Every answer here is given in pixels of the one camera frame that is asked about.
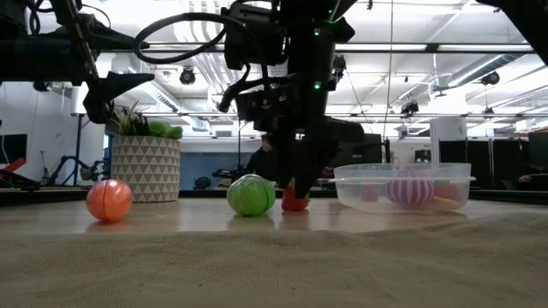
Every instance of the beige fabric surface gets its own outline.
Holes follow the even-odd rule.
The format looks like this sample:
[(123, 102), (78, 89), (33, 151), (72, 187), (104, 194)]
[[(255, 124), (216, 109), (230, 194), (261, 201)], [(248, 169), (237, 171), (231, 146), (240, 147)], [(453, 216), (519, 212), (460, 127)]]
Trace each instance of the beige fabric surface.
[(548, 307), (548, 216), (373, 234), (0, 235), (2, 307)]

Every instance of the spotlight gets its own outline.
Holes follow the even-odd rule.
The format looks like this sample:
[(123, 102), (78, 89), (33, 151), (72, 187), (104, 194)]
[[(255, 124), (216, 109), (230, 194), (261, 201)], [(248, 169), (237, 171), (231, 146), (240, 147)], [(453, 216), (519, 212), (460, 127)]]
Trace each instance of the spotlight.
[(412, 116), (414, 113), (419, 112), (419, 105), (415, 101), (411, 101), (402, 105), (402, 115), (404, 117)]
[(179, 81), (183, 85), (192, 85), (196, 81), (196, 75), (194, 74), (194, 67), (187, 66), (182, 69), (181, 77)]
[(500, 81), (500, 75), (497, 72), (492, 72), (487, 76), (484, 76), (479, 82), (484, 86), (496, 85)]

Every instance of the green leaves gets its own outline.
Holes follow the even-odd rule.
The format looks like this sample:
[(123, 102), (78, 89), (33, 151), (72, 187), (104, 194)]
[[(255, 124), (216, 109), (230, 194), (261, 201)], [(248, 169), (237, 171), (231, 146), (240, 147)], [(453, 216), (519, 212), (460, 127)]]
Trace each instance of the green leaves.
[(163, 137), (169, 139), (181, 139), (182, 127), (172, 127), (165, 122), (154, 121), (150, 124), (151, 136)]
[(142, 114), (142, 110), (137, 110), (135, 102), (129, 110), (114, 110), (115, 117), (112, 119), (118, 124), (119, 133), (123, 136), (153, 136), (168, 139), (181, 139), (182, 127), (172, 127), (165, 122), (153, 121), (150, 124)]

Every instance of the orange ball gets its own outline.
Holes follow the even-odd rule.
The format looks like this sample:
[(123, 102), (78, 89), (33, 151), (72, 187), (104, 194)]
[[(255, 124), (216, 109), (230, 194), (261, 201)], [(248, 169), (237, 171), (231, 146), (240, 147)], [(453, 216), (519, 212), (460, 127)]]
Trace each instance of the orange ball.
[(118, 180), (105, 180), (96, 184), (87, 194), (87, 210), (103, 222), (122, 219), (133, 203), (129, 186)]

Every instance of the pink striped ball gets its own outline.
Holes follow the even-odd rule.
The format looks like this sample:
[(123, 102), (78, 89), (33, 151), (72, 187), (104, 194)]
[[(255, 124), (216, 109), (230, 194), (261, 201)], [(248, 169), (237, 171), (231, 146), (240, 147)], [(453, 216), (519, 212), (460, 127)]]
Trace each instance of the pink striped ball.
[(399, 204), (424, 204), (434, 198), (434, 182), (429, 180), (413, 180), (413, 177), (424, 176), (420, 171), (408, 167), (398, 173), (399, 177), (409, 177), (409, 180), (390, 180), (386, 182), (384, 192), (386, 198)]

